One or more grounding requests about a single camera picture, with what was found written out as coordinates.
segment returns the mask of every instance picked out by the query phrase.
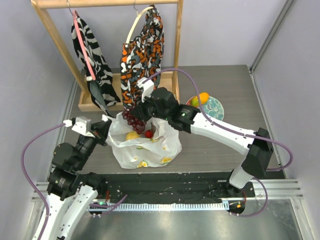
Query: gray wood tabletop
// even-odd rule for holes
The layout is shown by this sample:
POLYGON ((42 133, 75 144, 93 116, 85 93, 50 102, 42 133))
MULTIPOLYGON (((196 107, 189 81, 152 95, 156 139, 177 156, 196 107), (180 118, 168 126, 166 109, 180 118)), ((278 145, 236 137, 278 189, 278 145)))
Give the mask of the gray wood tabletop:
MULTIPOLYGON (((246 65, 232 66, 185 66, 196 81, 200 92, 208 92, 218 99, 224 108, 223 121, 241 128, 258 130, 266 128, 252 80, 246 65)), ((187 77, 178 74, 180 102, 185 103, 195 95, 195 90, 187 77)), ((93 122, 101 120, 102 112, 81 112, 78 108, 80 88, 75 95, 71 116, 85 116, 93 122)), ((76 144, 78 134, 68 128, 65 142, 76 144)), ((82 173, 172 173, 172 172, 228 172, 236 168, 245 158, 232 148, 204 136, 179 133, 181 153, 167 166, 123 169, 112 153, 110 146, 98 145, 82 173)), ((270 168, 278 167, 275 156, 270 168)))

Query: fruit bowl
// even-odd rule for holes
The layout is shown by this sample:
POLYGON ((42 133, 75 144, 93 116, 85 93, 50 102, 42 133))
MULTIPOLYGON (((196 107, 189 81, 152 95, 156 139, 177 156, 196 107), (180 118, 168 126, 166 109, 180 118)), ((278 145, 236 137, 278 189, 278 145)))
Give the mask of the fruit bowl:
MULTIPOLYGON (((187 105, 191 105, 191 99, 193 99, 194 97, 191 97, 186 104, 187 105)), ((224 119, 225 116, 225 110, 224 107, 222 106, 221 102, 219 102, 218 99, 209 96, 208 101, 206 101, 205 104, 202 105, 204 112, 206 114, 208 114, 210 117, 213 117, 215 119, 218 119, 220 121, 222 121, 224 119)))

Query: clothes hanger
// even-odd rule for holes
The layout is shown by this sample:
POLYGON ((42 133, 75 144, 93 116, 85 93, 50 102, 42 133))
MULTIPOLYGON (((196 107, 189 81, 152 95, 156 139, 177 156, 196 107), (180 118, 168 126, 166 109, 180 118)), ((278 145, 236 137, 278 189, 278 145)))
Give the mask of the clothes hanger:
POLYGON ((125 41, 126 44, 128 44, 128 43, 130 42, 131 36, 132 36, 132 34, 133 34, 134 30, 135 30, 135 27, 136 27, 139 19, 141 18, 141 16, 142 16, 146 11, 154 8, 153 6, 148 6, 148 7, 146 7, 145 9, 143 9, 143 10, 138 14, 138 10, 136 9, 135 3, 136 3, 136 0, 133 0, 133 8, 136 10, 137 16, 136 16, 136 18, 135 18, 135 20, 134 20, 134 22, 133 22, 133 25, 132 25, 132 27, 131 27, 131 29, 130 29, 130 31, 129 31, 128 37, 126 38, 126 41, 125 41))
POLYGON ((81 37, 80 29, 79 29, 79 26, 78 26, 78 22, 77 22, 77 17, 79 17, 78 12, 76 10, 71 11, 70 5, 69 5, 69 0, 66 0, 66 4, 68 5, 69 11, 70 11, 70 13, 72 14, 72 17, 73 17, 74 28, 75 28, 75 31, 76 31, 76 35, 77 35, 77 37, 79 39, 79 44, 80 44, 80 47, 81 47, 81 50, 82 50, 82 54, 84 56, 86 67, 89 70, 89 73, 90 73, 90 76, 91 76, 92 80, 96 80, 96 75, 95 75, 94 70, 92 69, 92 66, 90 64, 90 61, 89 61, 89 58, 88 58, 88 55, 87 55, 87 51, 86 51, 86 47, 84 45, 84 41, 83 41, 83 39, 81 37))

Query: bunch of red grapes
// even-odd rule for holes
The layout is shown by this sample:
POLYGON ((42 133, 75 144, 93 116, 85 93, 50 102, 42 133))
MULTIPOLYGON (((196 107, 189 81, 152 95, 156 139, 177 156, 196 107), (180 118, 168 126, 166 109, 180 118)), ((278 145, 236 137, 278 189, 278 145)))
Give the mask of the bunch of red grapes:
POLYGON ((128 125, 132 126, 133 130, 140 135, 146 130, 147 123, 137 119, 135 116, 132 116, 130 114, 131 110, 132 108, 124 109, 122 112, 122 117, 127 121, 128 125))

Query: orange camouflage garment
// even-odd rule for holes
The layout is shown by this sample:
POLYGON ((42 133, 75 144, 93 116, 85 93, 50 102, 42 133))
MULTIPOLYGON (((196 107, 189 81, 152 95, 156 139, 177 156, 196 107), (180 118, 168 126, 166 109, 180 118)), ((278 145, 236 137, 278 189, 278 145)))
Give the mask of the orange camouflage garment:
MULTIPOLYGON (((148 78, 161 70, 164 53, 163 22, 154 5, 145 14, 145 24, 140 35, 123 44, 121 67, 121 95, 123 107, 129 109, 141 101, 141 90, 137 81, 148 78)), ((160 82, 160 75, 152 78, 154 89, 160 82)))

